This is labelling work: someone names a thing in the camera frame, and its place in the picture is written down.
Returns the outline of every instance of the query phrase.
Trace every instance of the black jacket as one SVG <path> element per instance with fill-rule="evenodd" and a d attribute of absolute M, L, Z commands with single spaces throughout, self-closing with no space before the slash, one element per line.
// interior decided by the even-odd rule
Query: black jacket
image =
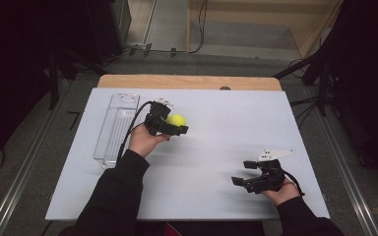
<path fill-rule="evenodd" d="M 76 221 L 73 235 L 134 235 L 143 192 L 145 159 L 127 149 L 113 169 L 107 169 Z M 278 206 L 283 235 L 343 235 L 329 219 L 318 218 L 301 197 Z"/>

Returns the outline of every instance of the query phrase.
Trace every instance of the finger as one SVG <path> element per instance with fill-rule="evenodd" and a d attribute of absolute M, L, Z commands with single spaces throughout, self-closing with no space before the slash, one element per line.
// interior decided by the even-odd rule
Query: finger
<path fill-rule="evenodd" d="M 158 143 L 161 143 L 161 142 L 169 140 L 169 139 L 170 139 L 170 135 L 166 135 L 166 134 L 161 134 L 161 135 L 156 136 L 156 140 L 157 140 Z"/>

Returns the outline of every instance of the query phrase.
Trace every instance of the white table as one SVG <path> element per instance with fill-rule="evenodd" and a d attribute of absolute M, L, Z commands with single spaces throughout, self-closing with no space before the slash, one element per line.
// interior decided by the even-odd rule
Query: white table
<path fill-rule="evenodd" d="M 187 135 L 172 137 L 148 157 L 138 219 L 263 220 L 278 218 L 262 195 L 232 185 L 231 176 L 251 178 L 244 160 L 264 148 L 293 149 L 281 159 L 296 177 L 317 216 L 329 217 L 309 157 L 283 91 L 95 88 L 66 159 L 46 219 L 75 220 L 103 169 L 93 153 L 114 93 L 136 93 L 142 101 L 164 97 L 171 113 L 186 117 Z"/>

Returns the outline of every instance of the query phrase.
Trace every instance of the tennis ball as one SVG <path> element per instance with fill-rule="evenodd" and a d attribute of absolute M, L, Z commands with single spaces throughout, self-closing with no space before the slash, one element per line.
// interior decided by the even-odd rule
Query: tennis ball
<path fill-rule="evenodd" d="M 174 125 L 174 126 L 186 126 L 186 120 L 183 116 L 179 114 L 173 114 L 167 116 L 165 120 L 167 124 Z"/>

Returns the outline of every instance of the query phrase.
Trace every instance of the transparent plastic box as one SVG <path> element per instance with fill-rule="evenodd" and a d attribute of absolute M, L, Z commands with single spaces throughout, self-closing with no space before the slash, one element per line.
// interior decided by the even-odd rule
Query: transparent plastic box
<path fill-rule="evenodd" d="M 137 112 L 139 101 L 137 94 L 112 95 L 94 150 L 94 158 L 103 168 L 115 167 L 119 148 Z"/>

